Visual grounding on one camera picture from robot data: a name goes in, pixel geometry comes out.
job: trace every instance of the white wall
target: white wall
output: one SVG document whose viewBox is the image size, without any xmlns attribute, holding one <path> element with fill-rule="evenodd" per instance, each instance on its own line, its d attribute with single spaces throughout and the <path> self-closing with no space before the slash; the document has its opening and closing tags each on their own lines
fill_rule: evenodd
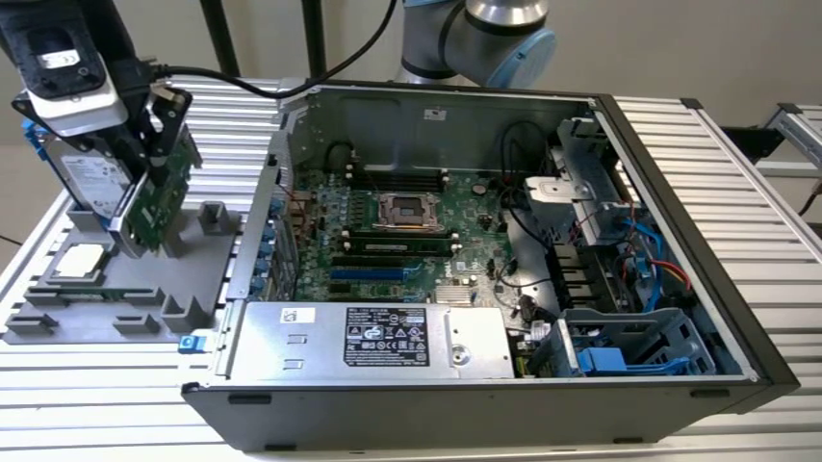
<svg viewBox="0 0 822 462">
<path fill-rule="evenodd" d="M 298 1 L 222 1 L 244 74 L 305 76 Z M 115 3 L 139 54 L 216 67 L 196 0 Z M 324 0 L 329 65 L 366 40 L 386 5 Z M 724 124 L 763 121 L 777 101 L 822 102 L 822 0 L 552 0 L 550 8 L 558 49 L 538 89 L 696 97 Z M 397 9 L 385 36 L 340 77 L 393 77 L 400 19 Z M 0 59 L 0 100 L 17 89 Z M 19 144 L 17 121 L 0 104 L 0 145 Z"/>
</svg>

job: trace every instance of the black cable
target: black cable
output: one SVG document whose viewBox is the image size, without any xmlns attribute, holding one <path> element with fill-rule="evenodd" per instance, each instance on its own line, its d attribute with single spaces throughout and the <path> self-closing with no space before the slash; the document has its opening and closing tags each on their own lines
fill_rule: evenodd
<svg viewBox="0 0 822 462">
<path fill-rule="evenodd" d="M 22 243 L 11 238 L 6 238 L 5 236 L 2 236 L 0 234 L 0 241 L 5 241 L 9 244 L 17 245 L 17 246 L 22 246 Z"/>
<path fill-rule="evenodd" d="M 631 295 L 631 290 L 628 289 L 628 285 L 625 284 L 625 281 L 623 281 L 621 277 L 619 276 L 619 264 L 624 260 L 631 258 L 631 256 L 632 255 L 629 253 L 624 253 L 613 259 L 613 263 L 611 264 L 611 277 L 613 278 L 613 284 L 616 285 L 616 290 L 619 291 L 620 303 L 621 303 L 621 299 L 624 299 L 628 302 L 628 308 L 631 309 L 632 312 L 635 312 L 635 303 L 633 303 L 633 297 Z"/>
<path fill-rule="evenodd" d="M 816 195 L 819 195 L 819 194 L 811 194 L 809 197 L 807 198 L 807 200 L 804 201 L 804 205 L 801 206 L 801 209 L 799 209 L 799 216 L 804 215 L 807 210 L 809 210 L 809 206 L 812 205 L 812 201 L 816 200 Z"/>
<path fill-rule="evenodd" d="M 325 173 L 328 173 L 330 171 L 330 169 L 328 168 L 328 159 L 330 157 L 330 151 L 333 150 L 333 148 L 336 146 L 345 146 L 348 147 L 348 150 L 353 151 L 354 150 L 354 146 L 350 144 L 349 141 L 333 141 L 328 147 L 325 148 L 325 155 L 322 158 L 322 171 Z"/>
<path fill-rule="evenodd" d="M 501 274 L 504 273 L 506 268 L 510 266 L 510 262 L 513 262 L 513 260 L 514 259 L 508 260 L 508 262 L 504 264 L 504 266 L 501 267 L 501 269 L 498 269 L 498 272 L 496 273 L 496 282 L 501 283 L 502 286 L 508 286 L 512 289 L 522 289 L 525 287 L 534 286 L 536 284 L 541 284 L 542 282 L 550 282 L 549 277 L 545 277 L 544 279 L 538 279 L 528 284 L 512 284 L 504 279 L 501 279 Z"/>
<path fill-rule="evenodd" d="M 504 181 L 504 178 L 506 176 L 506 169 L 505 169 L 505 153 L 509 150 L 509 146 L 514 146 L 518 148 L 520 153 L 525 152 L 525 149 L 522 147 L 522 144 L 520 142 L 517 142 L 516 140 L 510 140 L 510 142 L 505 143 L 505 140 L 508 138 L 508 133 L 510 132 L 510 130 L 517 127 L 517 126 L 526 126 L 526 127 L 532 127 L 536 129 L 536 133 L 538 136 L 538 139 L 544 142 L 544 140 L 546 140 L 546 136 L 544 135 L 544 131 L 541 130 L 541 127 L 536 124 L 536 122 L 530 121 L 530 120 L 516 120 L 513 122 L 510 122 L 504 129 L 501 130 L 501 135 L 498 137 L 498 170 L 501 172 L 501 179 Z M 513 176 L 513 162 L 510 160 L 510 155 L 508 153 L 506 155 L 508 158 L 508 163 L 510 164 L 510 176 Z"/>
<path fill-rule="evenodd" d="M 516 190 L 513 189 L 506 189 L 501 192 L 501 195 L 498 196 L 498 204 L 501 204 L 501 196 L 508 193 L 508 196 L 512 197 L 513 196 L 513 192 Z M 522 221 L 520 220 L 520 218 L 516 216 L 516 214 L 513 213 L 513 208 L 510 207 L 510 204 L 506 205 L 505 207 L 508 209 L 508 213 L 510 214 L 510 217 L 513 218 L 513 221 L 516 221 L 516 224 L 518 224 L 518 227 L 522 228 L 522 231 L 525 231 L 525 234 L 528 236 L 530 236 L 530 238 L 537 241 L 541 246 L 544 247 L 544 249 L 546 251 L 550 251 L 550 245 L 548 245 L 548 243 L 545 243 L 541 238 L 538 238 L 538 236 L 536 236 L 536 233 L 533 233 L 528 227 L 525 226 L 525 224 L 522 223 Z"/>
<path fill-rule="evenodd" d="M 378 40 L 380 36 L 382 36 L 382 33 L 385 32 L 385 28 L 388 27 L 388 23 L 390 22 L 390 18 L 393 15 L 394 7 L 396 7 L 396 0 L 390 0 L 390 4 L 388 5 L 388 10 L 385 11 L 385 17 L 382 17 L 382 22 L 380 23 L 380 26 L 377 27 L 376 32 L 373 33 L 368 41 L 364 43 L 361 48 L 357 50 L 357 52 L 353 55 L 350 55 L 345 61 L 342 61 L 333 69 L 325 72 L 320 77 L 317 77 L 316 79 L 308 79 L 308 81 L 302 85 L 293 87 L 290 90 L 285 90 L 285 91 L 262 90 L 260 87 L 246 82 L 242 82 L 240 79 L 230 77 L 229 75 L 225 75 L 221 72 L 212 70 L 212 69 L 206 69 L 204 67 L 189 67 L 183 65 L 161 64 L 154 69 L 154 76 L 159 78 L 159 77 L 170 77 L 171 75 L 196 75 L 198 77 L 206 77 L 209 79 L 221 80 L 229 83 L 230 85 L 238 87 L 240 89 L 253 93 L 254 95 L 261 96 L 262 98 L 269 98 L 269 99 L 290 98 L 292 96 L 298 95 L 305 90 L 310 89 L 313 86 L 316 86 L 317 84 L 328 80 L 330 77 L 333 77 L 342 69 L 345 69 L 345 67 L 348 67 L 361 57 L 361 55 L 365 54 L 365 52 L 370 49 L 370 46 L 373 46 L 373 43 L 376 43 L 376 40 Z"/>
</svg>

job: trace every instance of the blue latch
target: blue latch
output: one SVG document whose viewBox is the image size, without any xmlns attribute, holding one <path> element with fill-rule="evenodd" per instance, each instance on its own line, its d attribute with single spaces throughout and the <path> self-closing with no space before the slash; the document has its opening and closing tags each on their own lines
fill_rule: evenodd
<svg viewBox="0 0 822 462">
<path fill-rule="evenodd" d="M 39 143 L 39 139 L 37 138 L 37 135 L 47 133 L 47 130 L 42 128 L 39 125 L 37 125 L 34 121 L 27 118 L 22 120 L 19 127 L 22 128 L 22 131 L 25 132 L 23 133 L 25 140 L 27 141 L 30 146 L 34 148 L 34 152 L 37 153 L 39 160 L 45 161 L 49 156 L 46 155 L 46 149 L 42 147 L 42 144 Z"/>
<path fill-rule="evenodd" d="M 208 339 L 198 335 L 183 335 L 177 343 L 177 352 L 179 354 L 197 354 L 205 352 L 205 341 Z"/>
<path fill-rule="evenodd" d="M 578 369 L 585 375 L 676 375 L 689 360 L 675 358 L 663 364 L 625 364 L 621 350 L 615 347 L 589 347 L 576 353 Z"/>
</svg>

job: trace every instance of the robotic arm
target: robotic arm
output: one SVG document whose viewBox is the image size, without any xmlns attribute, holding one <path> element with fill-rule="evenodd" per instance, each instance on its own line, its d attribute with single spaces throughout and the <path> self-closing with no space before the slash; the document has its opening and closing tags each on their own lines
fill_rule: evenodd
<svg viewBox="0 0 822 462">
<path fill-rule="evenodd" d="M 397 82 L 460 74 L 480 87 L 530 86 L 556 47 L 546 0 L 404 0 L 404 12 Z"/>
<path fill-rule="evenodd" d="M 0 36 L 25 86 L 11 106 L 33 122 L 27 138 L 135 258 L 161 246 L 200 165 L 183 124 L 190 95 L 154 80 L 113 0 L 0 0 Z"/>
</svg>

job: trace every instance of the motherboard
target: motherboard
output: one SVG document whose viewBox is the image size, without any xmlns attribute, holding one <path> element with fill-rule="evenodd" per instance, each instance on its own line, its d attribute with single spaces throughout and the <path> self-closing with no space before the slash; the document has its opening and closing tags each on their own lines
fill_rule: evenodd
<svg viewBox="0 0 822 462">
<path fill-rule="evenodd" d="M 493 181 L 438 173 L 438 180 L 409 185 L 406 176 L 392 181 L 372 173 L 352 181 L 302 171 L 289 209 L 300 253 L 294 299 L 514 306 L 513 290 L 496 282 L 510 245 Z"/>
</svg>

